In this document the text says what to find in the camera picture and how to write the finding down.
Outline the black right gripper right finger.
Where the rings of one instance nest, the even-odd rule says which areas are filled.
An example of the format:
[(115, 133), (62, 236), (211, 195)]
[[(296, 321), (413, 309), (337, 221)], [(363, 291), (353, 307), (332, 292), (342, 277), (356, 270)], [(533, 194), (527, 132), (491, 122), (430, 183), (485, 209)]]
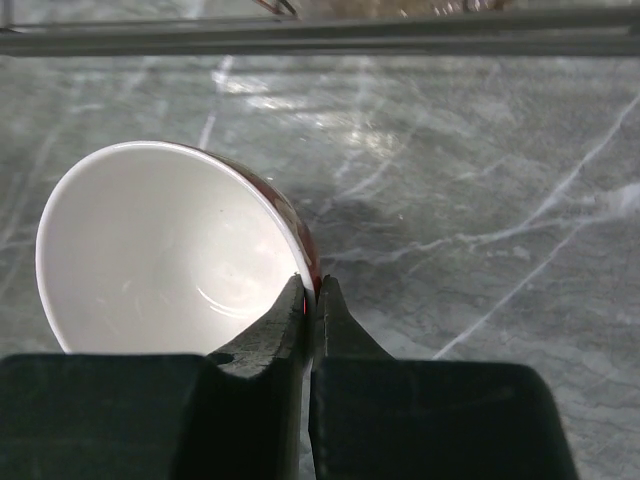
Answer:
[(574, 479), (553, 395), (523, 364), (402, 360), (326, 277), (309, 433), (320, 479)]

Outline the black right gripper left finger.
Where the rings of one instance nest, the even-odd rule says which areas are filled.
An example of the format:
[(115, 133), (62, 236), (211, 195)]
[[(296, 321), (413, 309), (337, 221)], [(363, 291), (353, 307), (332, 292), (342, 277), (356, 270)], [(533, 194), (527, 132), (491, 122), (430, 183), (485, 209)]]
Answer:
[(294, 479), (305, 290), (206, 355), (21, 354), (1, 363), (5, 479)]

